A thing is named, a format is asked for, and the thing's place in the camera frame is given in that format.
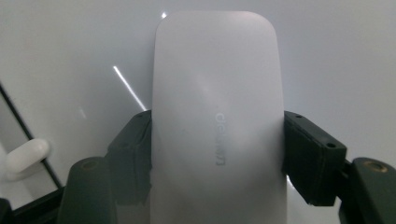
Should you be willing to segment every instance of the glossy surface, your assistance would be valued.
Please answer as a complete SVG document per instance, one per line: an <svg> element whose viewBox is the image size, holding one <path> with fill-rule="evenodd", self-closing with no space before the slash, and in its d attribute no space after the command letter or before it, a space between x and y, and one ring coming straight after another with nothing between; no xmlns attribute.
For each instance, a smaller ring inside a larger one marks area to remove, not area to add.
<svg viewBox="0 0 396 224"><path fill-rule="evenodd" d="M155 40L150 222L285 224L283 117L268 20L169 15Z"/></svg>
<svg viewBox="0 0 396 224"><path fill-rule="evenodd" d="M63 182L142 111L114 66L150 108L155 29L181 9L263 15L276 29L285 109L346 144L349 159L396 166L395 1L3 0L0 81L34 136L49 140ZM315 216L294 207L295 220Z"/></svg>

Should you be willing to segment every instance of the white wall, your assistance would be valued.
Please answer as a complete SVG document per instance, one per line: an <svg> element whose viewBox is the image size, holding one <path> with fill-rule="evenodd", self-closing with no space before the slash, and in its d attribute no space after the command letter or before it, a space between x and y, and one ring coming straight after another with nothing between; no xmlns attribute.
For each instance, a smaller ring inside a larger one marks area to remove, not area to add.
<svg viewBox="0 0 396 224"><path fill-rule="evenodd" d="M394 1L2 1L0 80L33 134L53 145L63 182L141 111L114 65L150 108L155 28L181 9L263 15L278 37L286 109L346 144L349 159L396 166ZM290 223L337 219L312 221L313 209L295 202Z"/></svg>

